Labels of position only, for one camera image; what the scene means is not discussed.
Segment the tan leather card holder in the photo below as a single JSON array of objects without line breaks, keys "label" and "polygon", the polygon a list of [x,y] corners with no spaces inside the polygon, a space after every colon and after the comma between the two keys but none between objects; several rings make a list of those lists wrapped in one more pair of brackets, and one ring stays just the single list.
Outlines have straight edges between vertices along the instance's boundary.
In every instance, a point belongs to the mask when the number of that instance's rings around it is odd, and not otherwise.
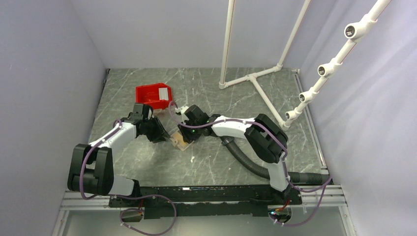
[{"label": "tan leather card holder", "polygon": [[176,131],[170,135],[170,141],[175,148],[181,151],[187,150],[194,143],[193,141],[191,143],[185,142],[179,131]]}]

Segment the red plastic bin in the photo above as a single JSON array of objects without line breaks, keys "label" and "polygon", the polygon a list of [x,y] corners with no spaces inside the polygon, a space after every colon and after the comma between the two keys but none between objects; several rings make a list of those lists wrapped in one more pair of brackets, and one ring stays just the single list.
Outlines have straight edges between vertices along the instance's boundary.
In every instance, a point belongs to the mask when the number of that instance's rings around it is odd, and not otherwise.
[{"label": "red plastic bin", "polygon": [[[159,100],[159,88],[168,88],[169,101]],[[136,103],[143,103],[150,105],[154,110],[166,109],[169,103],[173,100],[172,88],[165,83],[156,83],[151,85],[137,86],[136,92]]]}]

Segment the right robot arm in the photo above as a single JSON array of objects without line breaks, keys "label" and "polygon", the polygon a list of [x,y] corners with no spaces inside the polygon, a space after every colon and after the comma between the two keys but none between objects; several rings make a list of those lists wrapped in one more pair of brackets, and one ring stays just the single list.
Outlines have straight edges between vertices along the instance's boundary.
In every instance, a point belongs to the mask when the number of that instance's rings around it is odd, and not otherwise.
[{"label": "right robot arm", "polygon": [[269,174],[271,198],[277,204],[283,204],[290,197],[288,174],[284,168],[284,158],[288,155],[288,136],[264,114],[255,118],[228,118],[214,116],[204,119],[202,124],[190,125],[178,122],[181,127],[201,131],[209,130],[215,136],[242,138],[249,142],[257,156],[266,163]]}]

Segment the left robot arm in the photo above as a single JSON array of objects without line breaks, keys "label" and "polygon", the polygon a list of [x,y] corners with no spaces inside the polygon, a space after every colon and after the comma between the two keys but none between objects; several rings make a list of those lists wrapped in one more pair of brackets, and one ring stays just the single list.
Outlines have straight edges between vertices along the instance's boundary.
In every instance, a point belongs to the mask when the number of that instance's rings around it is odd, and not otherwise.
[{"label": "left robot arm", "polygon": [[74,147],[67,180],[70,191],[83,199],[95,196],[122,196],[130,207],[141,200],[140,184],[114,172],[113,156],[137,137],[144,135],[152,143],[168,140],[169,135],[150,105],[136,103],[127,117],[114,121],[113,128],[89,144]]}]

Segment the stack of white cards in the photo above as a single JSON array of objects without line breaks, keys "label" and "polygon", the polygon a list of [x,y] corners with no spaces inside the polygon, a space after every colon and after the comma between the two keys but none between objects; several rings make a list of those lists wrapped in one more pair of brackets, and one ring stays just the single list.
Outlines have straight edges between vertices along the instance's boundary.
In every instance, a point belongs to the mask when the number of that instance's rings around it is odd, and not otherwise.
[{"label": "stack of white cards", "polygon": [[169,101],[169,91],[168,88],[159,88],[159,100]]}]

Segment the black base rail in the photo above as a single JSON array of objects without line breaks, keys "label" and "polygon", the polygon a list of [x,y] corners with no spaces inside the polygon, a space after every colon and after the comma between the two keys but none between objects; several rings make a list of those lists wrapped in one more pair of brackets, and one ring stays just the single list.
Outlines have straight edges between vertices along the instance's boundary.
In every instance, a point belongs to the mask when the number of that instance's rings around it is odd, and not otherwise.
[{"label": "black base rail", "polygon": [[301,205],[299,191],[281,193],[268,184],[141,187],[144,200],[112,197],[111,208],[142,207],[145,219],[173,216],[251,215],[264,217],[275,207]]}]

